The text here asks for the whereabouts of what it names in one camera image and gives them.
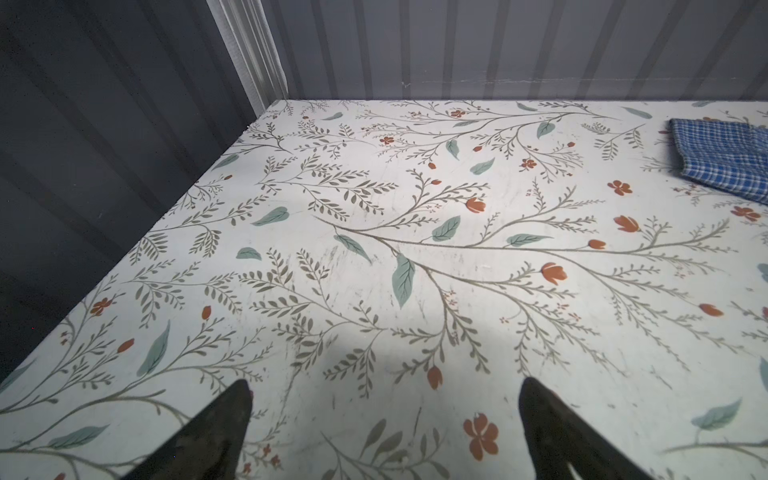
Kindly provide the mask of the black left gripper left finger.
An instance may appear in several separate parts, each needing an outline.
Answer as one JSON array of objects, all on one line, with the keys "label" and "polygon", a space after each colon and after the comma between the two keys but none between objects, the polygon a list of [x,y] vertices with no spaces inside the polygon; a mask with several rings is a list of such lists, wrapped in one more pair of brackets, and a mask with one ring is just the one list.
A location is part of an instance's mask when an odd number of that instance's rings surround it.
[{"label": "black left gripper left finger", "polygon": [[253,400],[237,380],[131,470],[127,479],[233,479]]}]

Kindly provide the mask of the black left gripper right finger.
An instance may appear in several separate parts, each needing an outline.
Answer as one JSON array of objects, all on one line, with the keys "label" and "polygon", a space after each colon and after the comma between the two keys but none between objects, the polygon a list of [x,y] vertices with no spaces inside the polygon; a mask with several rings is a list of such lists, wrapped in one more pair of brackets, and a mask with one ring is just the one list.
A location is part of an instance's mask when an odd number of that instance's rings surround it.
[{"label": "black left gripper right finger", "polygon": [[524,379],[518,409],[538,479],[651,478],[539,380]]}]

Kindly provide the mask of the blue plaid shirt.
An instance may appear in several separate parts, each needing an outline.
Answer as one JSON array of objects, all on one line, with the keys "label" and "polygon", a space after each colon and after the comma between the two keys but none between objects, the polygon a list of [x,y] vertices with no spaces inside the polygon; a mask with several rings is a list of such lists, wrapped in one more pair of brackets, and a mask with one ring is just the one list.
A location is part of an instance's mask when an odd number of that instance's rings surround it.
[{"label": "blue plaid shirt", "polygon": [[767,203],[767,128],[674,118],[669,127],[680,174],[746,200]]}]

